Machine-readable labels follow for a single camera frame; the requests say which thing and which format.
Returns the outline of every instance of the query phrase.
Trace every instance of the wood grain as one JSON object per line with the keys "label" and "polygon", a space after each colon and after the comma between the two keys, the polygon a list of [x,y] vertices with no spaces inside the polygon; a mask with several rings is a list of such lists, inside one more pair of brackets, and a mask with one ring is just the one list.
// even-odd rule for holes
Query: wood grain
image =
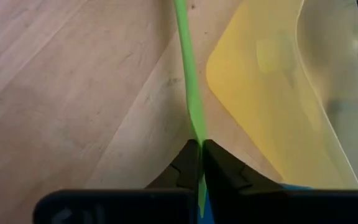
{"label": "wood grain", "polygon": [[[280,180],[205,82],[239,1],[188,2],[209,136]],[[192,137],[171,1],[39,4],[0,1],[0,223],[30,223],[54,190],[144,187]],[[23,7],[19,35],[5,12]]]}

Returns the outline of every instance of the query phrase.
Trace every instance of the green tape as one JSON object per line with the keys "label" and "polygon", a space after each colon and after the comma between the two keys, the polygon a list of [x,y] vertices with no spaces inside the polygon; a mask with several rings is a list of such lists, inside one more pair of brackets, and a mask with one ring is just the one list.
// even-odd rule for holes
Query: green tape
{"label": "green tape", "polygon": [[[186,1],[175,0],[175,10],[177,13],[183,68],[185,71],[187,110],[189,112],[190,121],[202,152],[203,142],[206,139],[206,125],[204,119],[203,102],[201,100],[200,91],[198,89],[193,47],[191,46]],[[204,216],[206,190],[207,188],[203,172],[203,177],[201,178],[198,187],[198,206],[200,207],[201,217]]]}

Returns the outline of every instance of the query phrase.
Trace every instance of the translucent plastic container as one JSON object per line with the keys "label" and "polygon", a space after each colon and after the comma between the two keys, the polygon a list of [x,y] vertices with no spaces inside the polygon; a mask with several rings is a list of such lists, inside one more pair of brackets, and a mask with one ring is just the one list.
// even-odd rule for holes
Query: translucent plastic container
{"label": "translucent plastic container", "polygon": [[284,182],[358,189],[355,0],[246,0],[206,69]]}

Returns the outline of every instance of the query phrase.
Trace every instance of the wooden floor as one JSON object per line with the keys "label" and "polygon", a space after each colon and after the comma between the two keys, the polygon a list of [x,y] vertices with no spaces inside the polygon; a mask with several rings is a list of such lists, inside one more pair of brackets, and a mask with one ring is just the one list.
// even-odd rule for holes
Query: wooden floor
{"label": "wooden floor", "polygon": [[[209,137],[280,176],[208,90],[240,0],[188,0]],[[173,1],[0,0],[0,223],[67,188],[146,186],[192,138]]]}

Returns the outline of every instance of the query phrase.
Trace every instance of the black plastic object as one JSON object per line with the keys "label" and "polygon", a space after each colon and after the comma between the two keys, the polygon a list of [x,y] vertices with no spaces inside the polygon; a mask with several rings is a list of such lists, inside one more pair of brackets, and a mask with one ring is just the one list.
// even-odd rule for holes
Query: black plastic object
{"label": "black plastic object", "polygon": [[214,141],[204,148],[215,223],[358,223],[358,190],[285,190]]}
{"label": "black plastic object", "polygon": [[[188,141],[146,189],[52,193],[37,204],[34,223],[196,223],[199,152]],[[212,140],[204,143],[202,159],[217,224],[358,223],[358,190],[286,190]]]}
{"label": "black plastic object", "polygon": [[189,140],[174,161],[146,189],[62,190],[35,207],[36,224],[196,223],[198,158]]}

